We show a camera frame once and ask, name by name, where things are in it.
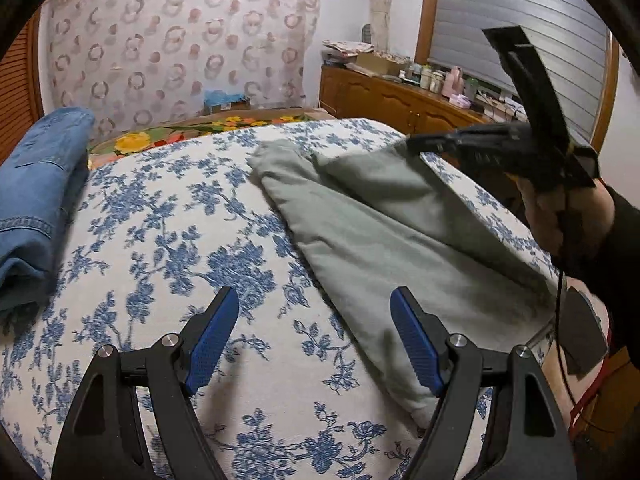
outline window blind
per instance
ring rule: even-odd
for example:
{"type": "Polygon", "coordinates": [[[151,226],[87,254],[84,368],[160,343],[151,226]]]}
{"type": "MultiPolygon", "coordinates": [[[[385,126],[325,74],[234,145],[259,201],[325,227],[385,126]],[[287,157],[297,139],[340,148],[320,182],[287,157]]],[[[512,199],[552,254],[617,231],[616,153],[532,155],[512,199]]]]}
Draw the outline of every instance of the window blind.
{"type": "Polygon", "coordinates": [[[545,64],[567,125],[590,139],[607,27],[585,0],[438,0],[430,60],[515,92],[483,28],[520,25],[545,64]]]}

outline blue floral bedspread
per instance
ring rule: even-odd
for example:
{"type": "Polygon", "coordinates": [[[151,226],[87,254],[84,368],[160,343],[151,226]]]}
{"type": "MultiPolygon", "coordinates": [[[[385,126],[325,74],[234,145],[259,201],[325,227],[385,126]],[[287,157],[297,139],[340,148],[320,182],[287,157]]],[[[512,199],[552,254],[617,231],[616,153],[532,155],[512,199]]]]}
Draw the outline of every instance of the blue floral bedspread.
{"type": "MultiPolygon", "coordinates": [[[[0,318],[0,420],[40,476],[50,477],[62,423],[97,348],[149,346],[231,285],[240,317],[209,386],[194,398],[229,478],[401,478],[418,429],[376,383],[250,179],[254,149],[282,137],[332,156],[402,135],[361,119],[264,126],[170,144],[90,175],[54,301],[0,318]]],[[[553,286],[548,255],[527,228],[439,157],[424,160],[553,286]]],[[[537,347],[539,359],[547,348],[537,347]]],[[[490,390],[479,397],[459,476],[477,459],[490,399],[490,390]]],[[[156,471],[170,478],[144,388],[138,401],[156,471]]]]}

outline human hand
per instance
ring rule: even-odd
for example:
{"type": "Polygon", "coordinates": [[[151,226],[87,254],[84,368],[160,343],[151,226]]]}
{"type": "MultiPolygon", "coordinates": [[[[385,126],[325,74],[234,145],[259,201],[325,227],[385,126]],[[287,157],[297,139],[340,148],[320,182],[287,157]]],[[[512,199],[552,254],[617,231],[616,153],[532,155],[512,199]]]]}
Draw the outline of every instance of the human hand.
{"type": "MultiPolygon", "coordinates": [[[[582,240],[578,250],[580,256],[589,258],[598,254],[602,242],[611,231],[616,212],[607,188],[599,180],[594,180],[594,183],[596,187],[572,189],[569,192],[569,208],[582,215],[582,240]]],[[[564,189],[558,186],[552,192],[539,194],[524,178],[519,178],[517,185],[531,234],[540,247],[558,256],[562,247],[562,233],[557,213],[565,207],[564,189]]]]}

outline blue gripper pad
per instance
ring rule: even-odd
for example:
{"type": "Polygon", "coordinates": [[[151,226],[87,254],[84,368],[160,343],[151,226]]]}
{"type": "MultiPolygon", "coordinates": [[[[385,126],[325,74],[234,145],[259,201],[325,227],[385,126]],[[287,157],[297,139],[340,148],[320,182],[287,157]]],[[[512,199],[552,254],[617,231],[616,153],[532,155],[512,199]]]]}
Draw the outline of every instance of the blue gripper pad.
{"type": "Polygon", "coordinates": [[[389,301],[391,317],[404,349],[409,355],[409,361],[418,377],[418,382],[439,397],[445,385],[440,376],[438,353],[422,329],[407,298],[402,294],[401,288],[408,291],[405,287],[398,287],[391,293],[389,301]]]}
{"type": "Polygon", "coordinates": [[[229,289],[191,352],[189,375],[184,381],[190,396],[195,395],[198,388],[209,384],[225,344],[236,325],[239,310],[238,294],[235,290],[229,289]]]}

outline wooden dresser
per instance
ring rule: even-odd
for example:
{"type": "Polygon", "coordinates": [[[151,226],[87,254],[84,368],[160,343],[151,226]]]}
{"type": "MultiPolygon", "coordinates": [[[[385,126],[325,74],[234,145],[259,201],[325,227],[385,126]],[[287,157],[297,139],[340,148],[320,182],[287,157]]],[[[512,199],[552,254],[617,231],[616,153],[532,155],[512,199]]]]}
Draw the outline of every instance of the wooden dresser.
{"type": "Polygon", "coordinates": [[[364,117],[407,135],[488,122],[482,114],[461,110],[422,88],[333,66],[322,67],[320,106],[339,119],[364,117]]]}

